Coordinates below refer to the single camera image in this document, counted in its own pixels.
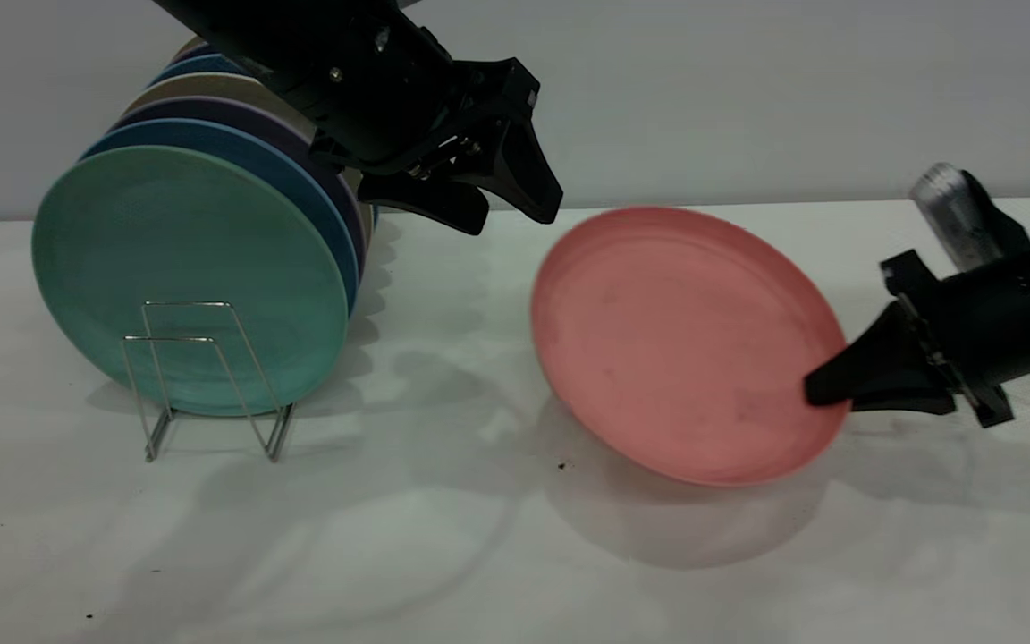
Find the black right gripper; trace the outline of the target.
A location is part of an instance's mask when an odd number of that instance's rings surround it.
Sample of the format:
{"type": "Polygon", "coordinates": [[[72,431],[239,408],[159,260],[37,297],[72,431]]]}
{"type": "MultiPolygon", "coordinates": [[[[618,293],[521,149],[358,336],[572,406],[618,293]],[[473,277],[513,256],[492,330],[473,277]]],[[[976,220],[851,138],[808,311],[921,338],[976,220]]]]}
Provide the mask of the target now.
{"type": "Polygon", "coordinates": [[[809,372],[806,403],[945,416],[957,410],[951,385],[981,427],[1011,421],[1002,385],[1030,375],[1030,253],[940,280],[907,251],[884,260],[882,274],[913,317],[888,304],[855,342],[809,372]]]}

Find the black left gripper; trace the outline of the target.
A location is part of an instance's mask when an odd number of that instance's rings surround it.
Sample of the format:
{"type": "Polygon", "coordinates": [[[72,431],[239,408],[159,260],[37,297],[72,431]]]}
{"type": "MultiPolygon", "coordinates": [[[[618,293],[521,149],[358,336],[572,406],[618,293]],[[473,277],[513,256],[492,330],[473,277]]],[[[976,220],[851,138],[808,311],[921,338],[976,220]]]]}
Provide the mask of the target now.
{"type": "Polygon", "coordinates": [[[533,131],[540,82],[521,61],[457,60],[401,9],[309,9],[300,109],[317,162],[363,173],[357,197],[478,236],[489,201],[556,221],[563,189],[533,131]]]}

